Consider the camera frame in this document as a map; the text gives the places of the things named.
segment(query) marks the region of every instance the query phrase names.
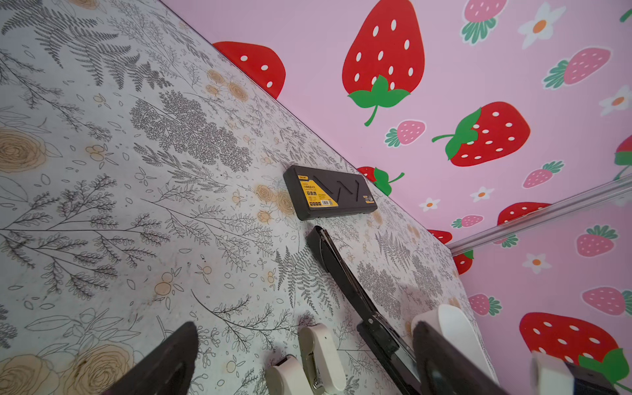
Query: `white plastic object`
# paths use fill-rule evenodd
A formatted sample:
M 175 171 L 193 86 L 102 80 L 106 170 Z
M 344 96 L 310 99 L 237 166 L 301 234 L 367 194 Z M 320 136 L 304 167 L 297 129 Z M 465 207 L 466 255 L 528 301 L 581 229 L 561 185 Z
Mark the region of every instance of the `white plastic object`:
M 573 395 L 575 377 L 559 358 L 534 351 L 531 385 L 535 395 Z
M 305 377 L 301 363 L 293 356 L 265 371 L 265 383 L 270 395 L 306 395 L 311 394 L 310 383 Z
M 314 394 L 336 394 L 347 383 L 334 335 L 324 324 L 303 327 L 298 333 L 303 368 Z
M 439 305 L 429 312 L 416 315 L 411 322 L 411 331 L 419 322 L 425 321 L 467 357 L 481 372 L 498 384 L 492 367 L 487 362 L 483 349 L 478 342 L 476 332 L 468 317 L 460 308 L 452 305 Z

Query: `white stapler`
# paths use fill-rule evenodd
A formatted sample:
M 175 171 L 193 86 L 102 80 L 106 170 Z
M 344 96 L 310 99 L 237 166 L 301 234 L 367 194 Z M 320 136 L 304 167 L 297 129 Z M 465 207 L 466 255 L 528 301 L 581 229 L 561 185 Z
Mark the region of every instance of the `white stapler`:
M 288 355 L 265 371 L 265 383 L 270 395 L 307 395 L 312 391 L 301 363 Z
M 315 395 L 342 392 L 346 377 L 329 328 L 324 324 L 302 328 L 298 333 L 298 344 L 312 392 Z

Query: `table surface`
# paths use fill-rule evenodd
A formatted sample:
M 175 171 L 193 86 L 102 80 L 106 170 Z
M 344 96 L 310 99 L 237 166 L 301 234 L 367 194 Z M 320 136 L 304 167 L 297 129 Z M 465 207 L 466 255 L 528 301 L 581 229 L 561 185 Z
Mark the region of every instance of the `table surface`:
M 353 166 L 161 3 L 31 3 L 0 15 L 0 376 L 100 393 L 192 320 L 190 394 L 266 394 L 322 322 L 345 394 L 398 393 L 305 245 L 316 224 L 408 340 L 440 303 L 478 328 L 449 250 L 373 185 L 372 214 L 296 218 L 290 164 Z

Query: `black plastic case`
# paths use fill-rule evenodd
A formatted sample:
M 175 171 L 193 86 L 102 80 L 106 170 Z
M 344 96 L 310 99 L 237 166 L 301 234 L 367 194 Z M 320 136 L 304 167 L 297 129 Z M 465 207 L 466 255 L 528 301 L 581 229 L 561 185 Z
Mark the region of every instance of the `black plastic case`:
M 377 203 L 360 174 L 292 165 L 283 178 L 301 221 L 377 210 Z

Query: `pink wall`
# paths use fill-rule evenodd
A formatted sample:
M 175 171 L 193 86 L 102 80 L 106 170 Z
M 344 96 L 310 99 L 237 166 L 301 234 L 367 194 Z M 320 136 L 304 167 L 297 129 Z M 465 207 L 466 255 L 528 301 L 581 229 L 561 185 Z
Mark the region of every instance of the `pink wall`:
M 600 287 L 614 288 L 618 292 L 632 291 L 632 202 L 619 200 L 616 203 L 607 202 L 519 233 L 517 245 L 511 248 L 489 244 L 474 250 L 474 263 L 461 275 L 461 281 L 470 298 L 483 294 L 486 299 L 498 300 L 502 307 L 493 316 L 481 309 L 484 315 L 477 315 L 477 322 L 498 378 L 510 394 L 529 393 L 530 349 L 535 345 L 528 347 L 519 330 L 520 321 L 527 313 L 550 313 L 594 324 L 608 332 L 624 349 L 627 360 L 632 362 L 632 296 L 628 298 L 630 310 L 627 313 L 622 312 L 623 306 L 604 313 L 583 300 L 586 291 Z M 578 253 L 578 237 L 595 225 L 609 225 L 616 230 L 618 238 L 612 240 L 614 248 L 607 253 L 584 257 Z M 540 264 L 533 265 L 533 260 L 538 258 L 540 262 L 536 263 Z M 613 289 L 609 291 L 621 299 L 620 293 Z M 533 329 L 531 326 L 525 329 L 529 332 Z M 550 329 L 552 332 L 547 336 L 555 335 L 554 343 L 557 338 L 565 338 L 563 330 Z M 573 354 L 576 343 L 570 340 L 568 343 L 564 346 L 568 347 L 564 354 L 577 363 Z M 632 387 L 630 376 L 619 382 Z M 622 394 L 628 393 L 618 389 Z
M 407 3 L 384 2 L 393 4 L 392 8 Z M 363 123 L 372 109 L 360 108 L 348 97 L 342 68 L 375 2 L 165 3 L 211 43 L 237 41 L 273 49 L 287 72 L 279 101 L 356 167 L 378 167 L 389 173 L 389 179 L 404 172 L 402 179 L 390 184 L 391 197 L 426 228 L 451 231 L 455 241 L 495 226 L 499 212 L 511 204 L 553 203 L 610 181 L 621 169 L 614 164 L 614 152 L 630 134 L 632 111 L 602 116 L 600 102 L 624 97 L 616 107 L 622 109 L 632 99 L 629 91 L 620 91 L 632 85 L 632 18 L 619 21 L 630 8 L 627 0 L 554 0 L 552 13 L 543 9 L 538 15 L 542 3 L 509 0 L 495 18 L 495 29 L 475 45 L 464 43 L 460 34 L 466 24 L 466 0 L 413 0 L 425 54 L 423 79 L 396 106 L 380 107 L 369 127 Z M 502 7 L 505 2 L 492 3 Z M 523 49 L 526 36 L 518 30 L 533 21 L 522 30 L 532 32 L 536 19 L 549 21 L 552 36 Z M 400 28 L 416 27 L 401 22 Z M 386 34 L 388 26 L 381 31 Z M 539 37 L 549 33 L 543 30 Z M 384 44 L 386 54 L 399 49 L 399 44 Z M 551 68 L 587 47 L 608 48 L 610 60 L 576 85 L 543 89 L 542 80 Z M 365 59 L 378 49 L 365 52 Z M 387 55 L 385 62 L 401 60 Z M 432 143 L 432 137 L 454 133 L 465 116 L 496 101 L 510 103 L 530 126 L 524 146 L 476 166 L 450 163 L 444 152 L 448 139 Z M 409 145 L 389 148 L 384 143 L 386 133 L 407 119 L 423 121 L 425 132 Z M 486 138 L 479 136 L 483 144 Z M 552 161 L 564 162 L 560 173 L 535 188 L 522 187 L 528 174 Z M 494 191 L 489 200 L 474 202 L 470 195 L 481 187 Z M 435 210 L 423 211 L 420 205 L 428 198 L 440 202 Z M 484 220 L 470 228 L 451 227 L 453 221 L 470 214 Z

